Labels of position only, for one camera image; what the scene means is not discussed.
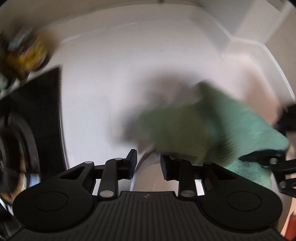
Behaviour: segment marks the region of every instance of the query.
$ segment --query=gray wall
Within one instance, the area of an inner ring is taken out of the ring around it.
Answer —
[[[296,94],[296,8],[266,43]]]

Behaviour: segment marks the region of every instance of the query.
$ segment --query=red object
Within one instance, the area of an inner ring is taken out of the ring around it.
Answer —
[[[287,226],[287,231],[285,234],[285,238],[287,240],[293,240],[296,237],[296,215],[291,214]]]

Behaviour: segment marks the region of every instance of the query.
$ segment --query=green plush fabric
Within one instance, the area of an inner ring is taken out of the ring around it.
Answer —
[[[268,169],[238,158],[258,150],[284,150],[288,139],[250,108],[206,82],[195,104],[147,111],[140,123],[160,153],[189,160],[193,165],[212,161],[236,174],[271,188]]]

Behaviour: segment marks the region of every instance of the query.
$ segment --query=silver screw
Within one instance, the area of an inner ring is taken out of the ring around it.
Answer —
[[[279,188],[280,188],[280,189],[283,189],[283,188],[285,188],[286,186],[287,186],[286,181],[281,181],[281,182],[279,183]]]
[[[275,157],[273,157],[273,158],[270,158],[270,160],[269,160],[269,163],[271,164],[271,165],[274,165],[274,164],[277,164],[277,159],[275,158]]]
[[[181,196],[182,197],[194,197],[195,196],[195,193],[192,190],[183,190],[181,192]]]
[[[110,198],[114,196],[114,192],[111,190],[104,190],[104,191],[101,191],[99,195],[104,198]]]

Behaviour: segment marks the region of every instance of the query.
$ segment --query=green cloth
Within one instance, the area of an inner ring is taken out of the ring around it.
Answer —
[[[189,160],[212,161],[271,188],[270,170],[240,156],[258,150],[284,150],[289,140],[250,108],[206,82],[198,84],[202,99],[195,104],[157,108],[140,116],[140,125],[156,151]]]

